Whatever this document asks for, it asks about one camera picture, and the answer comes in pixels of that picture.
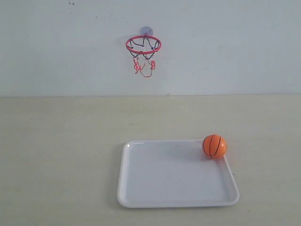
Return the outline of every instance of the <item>plastic tray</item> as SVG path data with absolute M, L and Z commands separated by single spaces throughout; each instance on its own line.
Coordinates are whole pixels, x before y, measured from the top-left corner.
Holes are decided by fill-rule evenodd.
M 118 201 L 128 208 L 235 204 L 239 193 L 226 157 L 209 159 L 202 140 L 137 140 L 123 148 Z

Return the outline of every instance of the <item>red rim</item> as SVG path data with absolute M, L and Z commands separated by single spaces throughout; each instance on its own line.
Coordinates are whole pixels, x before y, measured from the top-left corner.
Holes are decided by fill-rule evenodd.
M 154 49 L 154 50 L 152 50 L 152 51 L 143 52 L 143 51 L 136 51 L 136 50 L 133 50 L 132 48 L 130 48 L 130 47 L 128 46 L 128 43 L 129 43 L 131 40 L 140 39 L 140 38 L 154 39 L 154 40 L 156 40 L 156 41 L 159 42 L 159 47 L 156 48 L 156 49 Z M 161 43 L 161 41 L 160 41 L 159 39 L 157 39 L 156 37 L 153 37 L 153 36 L 149 36 L 149 35 L 138 35 L 138 36 L 134 36 L 134 37 L 130 38 L 129 40 L 127 40 L 127 42 L 126 42 L 126 48 L 127 48 L 128 51 L 130 51 L 130 52 L 132 52 L 132 53 L 136 53 L 136 54 L 144 54 L 144 55 L 146 55 L 146 54 L 152 54 L 152 53 L 158 52 L 158 51 L 161 49 L 161 46 L 162 46 L 162 43 Z

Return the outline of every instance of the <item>orange basketball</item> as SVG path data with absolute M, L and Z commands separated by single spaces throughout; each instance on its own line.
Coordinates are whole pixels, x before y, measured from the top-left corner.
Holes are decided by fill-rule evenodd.
M 212 159 L 221 158 L 227 152 L 226 140 L 216 134 L 207 136 L 202 147 L 205 154 Z

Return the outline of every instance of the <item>basketball hoop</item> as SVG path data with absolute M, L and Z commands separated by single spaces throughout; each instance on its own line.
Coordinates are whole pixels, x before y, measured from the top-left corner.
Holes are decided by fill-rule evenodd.
M 152 71 L 156 68 L 154 56 L 161 49 L 161 46 L 161 41 L 148 35 L 148 33 L 127 40 L 126 48 L 133 56 L 135 74 L 140 72 L 145 78 L 151 77 Z

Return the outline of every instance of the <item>table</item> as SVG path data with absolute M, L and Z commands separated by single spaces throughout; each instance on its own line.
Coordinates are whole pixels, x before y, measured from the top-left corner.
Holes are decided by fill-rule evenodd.
M 298 225 L 300 117 L 301 95 L 0 98 L 0 225 Z M 212 133 L 228 141 L 236 205 L 118 204 L 124 143 Z

